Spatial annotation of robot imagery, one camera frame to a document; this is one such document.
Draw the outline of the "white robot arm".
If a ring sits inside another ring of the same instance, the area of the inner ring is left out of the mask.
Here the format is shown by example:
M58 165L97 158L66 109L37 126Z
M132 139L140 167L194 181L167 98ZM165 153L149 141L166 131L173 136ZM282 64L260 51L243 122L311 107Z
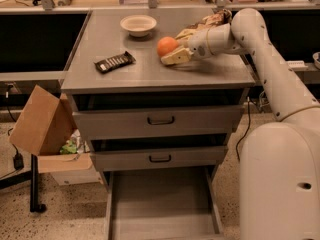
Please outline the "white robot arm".
M164 65L248 54L275 115L240 156L240 239L320 240L320 104L272 44L257 10L157 45Z

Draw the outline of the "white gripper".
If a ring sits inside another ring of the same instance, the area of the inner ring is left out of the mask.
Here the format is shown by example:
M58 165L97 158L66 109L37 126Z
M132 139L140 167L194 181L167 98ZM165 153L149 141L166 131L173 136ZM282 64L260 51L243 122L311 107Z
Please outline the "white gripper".
M178 43L183 47L178 47L163 56L161 62L166 66L170 66L189 62L192 55L196 59L210 57L211 52L208 46L207 33L207 30L201 30L194 33L189 39L178 39Z

